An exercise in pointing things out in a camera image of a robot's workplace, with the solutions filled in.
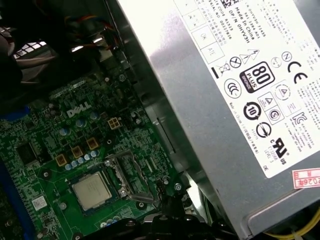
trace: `small white label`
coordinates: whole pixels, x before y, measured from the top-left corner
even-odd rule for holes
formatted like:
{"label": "small white label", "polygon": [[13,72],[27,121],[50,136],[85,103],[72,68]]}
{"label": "small white label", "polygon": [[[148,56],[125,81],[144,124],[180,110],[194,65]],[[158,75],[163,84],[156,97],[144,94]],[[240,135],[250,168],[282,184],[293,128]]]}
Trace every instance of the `small white label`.
{"label": "small white label", "polygon": [[83,105],[83,104],[80,104],[79,106],[76,106],[74,109],[68,110],[68,111],[66,112],[66,114],[68,114],[68,117],[69,117],[69,118],[72,118],[72,117],[74,117],[76,114],[79,114],[79,113],[81,113],[81,112],[83,112],[83,111],[85,111],[85,110],[88,110],[88,109],[90,109],[90,108],[92,108],[92,106],[91,106],[89,103],[85,102],[84,105]]}
{"label": "small white label", "polygon": [[320,49],[293,0],[174,2],[265,176],[319,151]]}
{"label": "small white label", "polygon": [[46,206],[48,206],[44,196],[40,196],[40,197],[32,200],[32,204],[33,204],[34,209],[36,211],[39,211],[40,209],[43,209]]}

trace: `red sticker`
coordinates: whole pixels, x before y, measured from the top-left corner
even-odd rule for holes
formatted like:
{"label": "red sticker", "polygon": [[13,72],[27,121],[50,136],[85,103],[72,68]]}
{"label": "red sticker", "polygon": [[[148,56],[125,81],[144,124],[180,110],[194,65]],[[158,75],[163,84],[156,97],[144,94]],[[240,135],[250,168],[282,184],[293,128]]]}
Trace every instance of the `red sticker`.
{"label": "red sticker", "polygon": [[307,189],[320,187],[320,168],[293,170],[294,189]]}

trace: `80 plus bronze logo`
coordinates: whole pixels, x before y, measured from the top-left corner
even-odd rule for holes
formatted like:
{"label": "80 plus bronze logo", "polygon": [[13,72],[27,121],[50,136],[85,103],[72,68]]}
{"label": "80 plus bronze logo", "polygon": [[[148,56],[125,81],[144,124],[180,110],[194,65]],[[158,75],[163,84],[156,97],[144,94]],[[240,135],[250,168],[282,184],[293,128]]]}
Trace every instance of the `80 plus bronze logo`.
{"label": "80 plus bronze logo", "polygon": [[275,75],[265,61],[241,72],[240,79],[250,94],[264,88],[276,80]]}

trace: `chip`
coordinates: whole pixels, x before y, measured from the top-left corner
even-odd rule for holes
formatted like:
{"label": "chip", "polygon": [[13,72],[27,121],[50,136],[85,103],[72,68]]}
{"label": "chip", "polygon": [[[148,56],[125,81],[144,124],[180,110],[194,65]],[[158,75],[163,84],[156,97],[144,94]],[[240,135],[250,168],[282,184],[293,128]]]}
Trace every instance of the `chip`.
{"label": "chip", "polygon": [[34,126],[35,126],[35,124],[34,124],[33,121],[28,121],[28,122],[25,123],[25,127],[27,129],[32,129]]}
{"label": "chip", "polygon": [[115,130],[115,129],[118,129],[121,127],[121,124],[120,124],[118,118],[116,118],[116,117],[113,117],[110,120],[108,120],[108,124],[109,124],[111,130]]}
{"label": "chip", "polygon": [[85,212],[104,205],[113,197],[100,171],[86,175],[71,187]]}
{"label": "chip", "polygon": [[37,156],[30,142],[26,142],[16,148],[24,165],[28,165],[37,160]]}
{"label": "chip", "polygon": [[68,163],[64,154],[58,155],[57,157],[55,157],[55,160],[59,167],[62,167]]}
{"label": "chip", "polygon": [[79,146],[72,148],[71,151],[76,159],[80,158],[84,154]]}
{"label": "chip", "polygon": [[99,144],[98,144],[97,140],[94,137],[88,139],[86,141],[86,143],[88,144],[90,150],[93,150],[93,149],[96,149],[96,148],[99,147]]}

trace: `barcode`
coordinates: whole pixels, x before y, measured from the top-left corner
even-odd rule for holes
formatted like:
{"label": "barcode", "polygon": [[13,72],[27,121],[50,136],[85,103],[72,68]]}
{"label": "barcode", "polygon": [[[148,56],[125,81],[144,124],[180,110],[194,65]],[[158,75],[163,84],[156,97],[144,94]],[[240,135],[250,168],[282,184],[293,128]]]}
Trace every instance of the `barcode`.
{"label": "barcode", "polygon": [[44,207],[48,206],[44,196],[32,200],[32,204],[36,211],[39,211],[40,209],[43,209]]}
{"label": "barcode", "polygon": [[224,8],[227,9],[227,8],[230,8],[233,5],[239,3],[242,0],[220,0],[220,1],[223,4]]}

